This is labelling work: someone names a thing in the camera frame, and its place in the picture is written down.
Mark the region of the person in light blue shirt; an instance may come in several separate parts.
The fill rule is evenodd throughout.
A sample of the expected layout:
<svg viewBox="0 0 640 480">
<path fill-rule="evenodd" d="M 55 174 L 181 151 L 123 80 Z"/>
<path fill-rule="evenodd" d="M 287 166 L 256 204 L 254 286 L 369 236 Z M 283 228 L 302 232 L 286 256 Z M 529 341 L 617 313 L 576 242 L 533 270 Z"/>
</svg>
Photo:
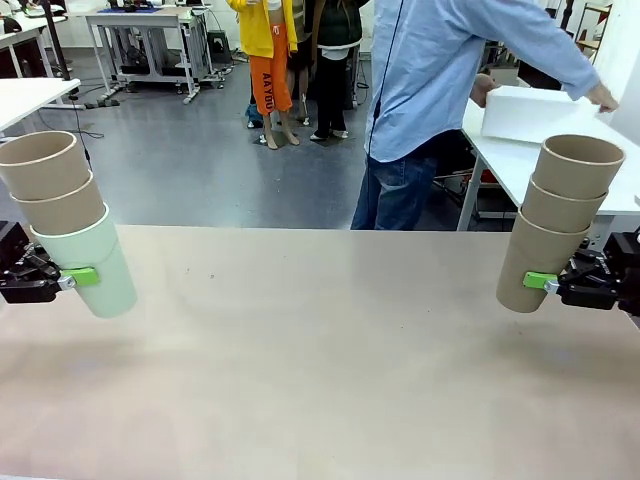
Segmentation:
<svg viewBox="0 0 640 480">
<path fill-rule="evenodd" d="M 373 98 L 351 227 L 411 230 L 436 174 L 436 139 L 461 128 L 486 42 L 536 67 L 538 35 L 557 26 L 528 0 L 376 0 L 374 13 Z"/>
</svg>

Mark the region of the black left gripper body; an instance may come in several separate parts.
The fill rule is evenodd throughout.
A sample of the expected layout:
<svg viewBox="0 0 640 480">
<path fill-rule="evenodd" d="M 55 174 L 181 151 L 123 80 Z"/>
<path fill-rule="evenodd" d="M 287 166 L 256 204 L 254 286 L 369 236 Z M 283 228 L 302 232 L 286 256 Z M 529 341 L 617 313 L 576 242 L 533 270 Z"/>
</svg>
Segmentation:
<svg viewBox="0 0 640 480">
<path fill-rule="evenodd" d="M 0 279 L 25 278 L 24 258 L 30 240 L 17 222 L 0 221 Z"/>
</svg>

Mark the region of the brown cup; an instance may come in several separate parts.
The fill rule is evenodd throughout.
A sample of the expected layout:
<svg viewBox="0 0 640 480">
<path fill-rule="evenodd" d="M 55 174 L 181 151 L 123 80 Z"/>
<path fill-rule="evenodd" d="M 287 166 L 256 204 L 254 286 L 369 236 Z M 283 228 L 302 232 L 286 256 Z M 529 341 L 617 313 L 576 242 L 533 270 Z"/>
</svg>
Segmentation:
<svg viewBox="0 0 640 480">
<path fill-rule="evenodd" d="M 524 287 L 524 275 L 527 272 L 559 274 L 590 228 L 578 233 L 547 230 L 529 222 L 519 210 L 496 287 L 497 300 L 518 313 L 538 310 L 546 292 Z"/>
<path fill-rule="evenodd" d="M 538 227 L 560 233 L 578 233 L 591 227 L 606 196 L 607 193 L 593 199 L 568 198 L 539 187 L 530 178 L 520 210 Z"/>
<path fill-rule="evenodd" d="M 566 198 L 587 200 L 608 193 L 625 160 L 613 143 L 585 135 L 556 135 L 542 144 L 533 182 Z"/>
<path fill-rule="evenodd" d="M 18 200 L 46 200 L 89 180 L 80 141 L 65 131 L 35 132 L 0 145 L 0 179 Z"/>
<path fill-rule="evenodd" d="M 73 191 L 44 200 L 21 200 L 11 196 L 27 223 L 39 234 L 64 235 L 98 222 L 106 212 L 94 174 Z"/>
</svg>

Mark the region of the pale green cup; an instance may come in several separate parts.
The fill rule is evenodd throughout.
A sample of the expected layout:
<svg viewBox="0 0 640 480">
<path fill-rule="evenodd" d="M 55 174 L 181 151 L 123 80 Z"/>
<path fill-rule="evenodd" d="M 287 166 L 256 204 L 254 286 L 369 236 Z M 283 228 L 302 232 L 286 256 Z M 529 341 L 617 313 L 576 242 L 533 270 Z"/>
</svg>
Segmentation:
<svg viewBox="0 0 640 480">
<path fill-rule="evenodd" d="M 30 230 L 61 270 L 94 270 L 96 280 L 77 280 L 75 290 L 95 316 L 112 318 L 129 311 L 137 293 L 110 208 L 106 203 L 104 207 L 97 222 L 76 232 L 45 235 Z"/>
</svg>

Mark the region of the grey-framed workbench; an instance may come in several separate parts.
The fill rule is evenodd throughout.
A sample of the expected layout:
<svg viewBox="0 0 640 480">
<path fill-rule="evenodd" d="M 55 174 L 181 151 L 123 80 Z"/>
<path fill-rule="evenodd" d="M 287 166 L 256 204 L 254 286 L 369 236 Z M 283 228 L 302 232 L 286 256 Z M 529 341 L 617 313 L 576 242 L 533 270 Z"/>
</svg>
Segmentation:
<svg viewBox="0 0 640 480">
<path fill-rule="evenodd" d="M 153 13 L 100 13 L 95 10 L 86 13 L 84 18 L 105 86 L 102 100 L 110 99 L 131 82 L 185 84 L 188 89 L 188 94 L 182 100 L 185 105 L 190 104 L 200 92 L 200 84 L 196 79 L 203 79 L 205 74 L 197 72 L 194 60 L 189 53 L 190 30 L 195 25 L 195 21 L 188 18 L 186 7 L 165 6 Z M 117 39 L 121 30 L 131 29 L 137 29 L 142 35 L 144 53 L 149 67 L 148 75 L 125 74 L 118 64 L 121 58 Z M 177 67 L 184 70 L 182 75 L 162 74 L 155 56 L 159 52 L 159 43 L 151 34 L 153 30 L 159 29 L 177 32 L 180 41 L 180 62 Z"/>
</svg>

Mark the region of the black monitor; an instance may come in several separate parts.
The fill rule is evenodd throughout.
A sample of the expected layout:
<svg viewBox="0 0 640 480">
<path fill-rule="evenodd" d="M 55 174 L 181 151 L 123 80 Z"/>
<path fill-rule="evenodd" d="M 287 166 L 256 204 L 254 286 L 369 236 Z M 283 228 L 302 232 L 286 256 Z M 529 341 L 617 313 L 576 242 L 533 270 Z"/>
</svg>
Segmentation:
<svg viewBox="0 0 640 480">
<path fill-rule="evenodd" d="M 560 91 L 561 83 L 523 60 L 519 61 L 517 77 L 531 88 Z"/>
</svg>

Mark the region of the person's right hand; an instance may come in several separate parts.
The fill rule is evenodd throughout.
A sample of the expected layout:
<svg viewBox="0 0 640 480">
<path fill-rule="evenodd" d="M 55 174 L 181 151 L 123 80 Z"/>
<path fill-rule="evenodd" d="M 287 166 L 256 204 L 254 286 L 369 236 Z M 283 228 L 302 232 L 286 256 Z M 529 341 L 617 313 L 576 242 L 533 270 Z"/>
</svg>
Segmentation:
<svg viewBox="0 0 640 480">
<path fill-rule="evenodd" d="M 601 82 L 591 88 L 585 97 L 598 107 L 600 113 L 611 113 L 618 109 L 619 103 L 611 91 Z"/>
</svg>

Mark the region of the white plastic basket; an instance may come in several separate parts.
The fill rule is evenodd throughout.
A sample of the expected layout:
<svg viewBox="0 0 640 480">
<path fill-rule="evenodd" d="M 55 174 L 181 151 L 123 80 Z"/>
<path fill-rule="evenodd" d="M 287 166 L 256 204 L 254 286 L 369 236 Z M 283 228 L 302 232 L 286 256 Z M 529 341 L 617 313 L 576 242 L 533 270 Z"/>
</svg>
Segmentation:
<svg viewBox="0 0 640 480">
<path fill-rule="evenodd" d="M 516 86 L 489 92 L 480 132 L 487 138 L 536 144 L 562 134 L 612 136 L 587 99 L 572 101 L 563 91 Z"/>
</svg>

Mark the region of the black stand pole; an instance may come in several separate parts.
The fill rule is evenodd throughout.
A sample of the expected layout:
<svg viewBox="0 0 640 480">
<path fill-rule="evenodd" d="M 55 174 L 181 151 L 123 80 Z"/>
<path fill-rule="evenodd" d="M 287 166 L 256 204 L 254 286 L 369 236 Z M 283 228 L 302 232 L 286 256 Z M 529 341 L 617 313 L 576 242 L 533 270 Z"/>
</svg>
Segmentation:
<svg viewBox="0 0 640 480">
<path fill-rule="evenodd" d="M 51 37 L 51 43 L 53 46 L 53 51 L 59 66 L 59 69 L 61 71 L 61 75 L 62 78 L 65 81 L 69 81 L 71 79 L 68 68 L 66 66 L 66 62 L 64 59 L 64 55 L 61 49 L 61 45 L 59 42 L 59 38 L 57 35 L 57 31 L 56 31 L 56 27 L 55 27 L 55 22 L 53 19 L 53 13 L 51 10 L 51 4 L 49 0 L 40 0 L 40 5 L 42 6 L 44 13 L 45 13 L 45 18 L 47 21 L 47 27 L 49 29 L 49 34 Z"/>
</svg>

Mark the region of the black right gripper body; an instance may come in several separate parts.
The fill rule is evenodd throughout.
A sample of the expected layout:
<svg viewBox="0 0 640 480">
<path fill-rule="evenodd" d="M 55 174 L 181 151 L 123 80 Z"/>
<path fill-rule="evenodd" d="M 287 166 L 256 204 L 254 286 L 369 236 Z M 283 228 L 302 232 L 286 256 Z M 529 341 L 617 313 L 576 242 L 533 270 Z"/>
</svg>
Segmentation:
<svg viewBox="0 0 640 480">
<path fill-rule="evenodd" d="M 640 316 L 640 227 L 612 233 L 604 247 L 606 264 L 615 280 L 618 307 Z"/>
</svg>

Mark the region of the wooden shelf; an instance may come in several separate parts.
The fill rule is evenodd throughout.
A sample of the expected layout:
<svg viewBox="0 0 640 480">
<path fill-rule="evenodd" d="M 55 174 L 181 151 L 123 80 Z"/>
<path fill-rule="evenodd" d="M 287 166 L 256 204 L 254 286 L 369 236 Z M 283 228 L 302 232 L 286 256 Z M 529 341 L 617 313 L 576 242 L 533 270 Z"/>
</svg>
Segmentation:
<svg viewBox="0 0 640 480">
<path fill-rule="evenodd" d="M 613 0 L 591 0 L 584 3 L 575 43 L 592 63 L 599 52 L 612 7 Z"/>
</svg>

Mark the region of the person in yellow jacket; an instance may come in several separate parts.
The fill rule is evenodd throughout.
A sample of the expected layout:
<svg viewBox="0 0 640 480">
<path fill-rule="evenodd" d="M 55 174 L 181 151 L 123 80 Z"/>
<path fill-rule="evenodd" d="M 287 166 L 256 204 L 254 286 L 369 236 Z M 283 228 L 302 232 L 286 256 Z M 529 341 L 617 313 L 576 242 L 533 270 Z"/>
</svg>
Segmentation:
<svg viewBox="0 0 640 480">
<path fill-rule="evenodd" d="M 292 100 L 287 84 L 289 55 L 297 51 L 293 0 L 225 0 L 238 17 L 240 43 L 249 57 L 251 85 L 263 118 L 266 144 L 277 149 L 271 114 L 280 116 L 287 141 L 297 146 L 288 112 Z"/>
</svg>

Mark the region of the person's left hand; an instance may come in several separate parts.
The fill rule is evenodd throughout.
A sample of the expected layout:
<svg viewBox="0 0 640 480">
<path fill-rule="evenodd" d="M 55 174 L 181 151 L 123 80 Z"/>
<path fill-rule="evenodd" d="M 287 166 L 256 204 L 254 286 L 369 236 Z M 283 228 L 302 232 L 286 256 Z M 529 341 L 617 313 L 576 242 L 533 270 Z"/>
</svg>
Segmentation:
<svg viewBox="0 0 640 480">
<path fill-rule="evenodd" d="M 500 85 L 490 75 L 478 73 L 469 97 L 477 106 L 485 108 L 489 93 L 499 87 Z"/>
</svg>

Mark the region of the black chair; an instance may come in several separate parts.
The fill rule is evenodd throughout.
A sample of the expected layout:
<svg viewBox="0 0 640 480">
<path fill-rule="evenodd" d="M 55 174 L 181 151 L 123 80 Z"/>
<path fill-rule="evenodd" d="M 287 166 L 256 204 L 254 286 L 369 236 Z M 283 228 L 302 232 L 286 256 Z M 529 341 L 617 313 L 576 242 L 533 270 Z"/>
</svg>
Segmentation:
<svg viewBox="0 0 640 480">
<path fill-rule="evenodd" d="M 476 163 L 473 147 L 461 130 L 436 139 L 438 165 L 433 185 L 461 207 Z"/>
</svg>

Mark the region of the white table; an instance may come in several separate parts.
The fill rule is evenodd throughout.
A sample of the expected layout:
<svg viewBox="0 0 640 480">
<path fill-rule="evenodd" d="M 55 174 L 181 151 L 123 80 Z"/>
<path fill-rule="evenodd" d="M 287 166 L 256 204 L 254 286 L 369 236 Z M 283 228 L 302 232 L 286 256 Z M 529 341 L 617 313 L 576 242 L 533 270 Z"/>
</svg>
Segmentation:
<svg viewBox="0 0 640 480">
<path fill-rule="evenodd" d="M 79 87 L 79 79 L 0 79 L 0 132 Z"/>
<path fill-rule="evenodd" d="M 469 227 L 483 171 L 490 170 L 511 201 L 519 206 L 524 200 L 540 150 L 537 144 L 483 136 L 483 117 L 484 110 L 469 101 L 462 132 L 475 151 L 476 163 L 460 213 L 459 231 L 466 231 Z M 569 125 L 573 133 L 607 140 L 626 154 L 609 187 L 609 194 L 598 211 L 594 224 L 596 232 L 604 236 L 611 231 L 630 231 L 640 226 L 640 146 L 601 120 L 589 116 L 578 118 Z"/>
</svg>

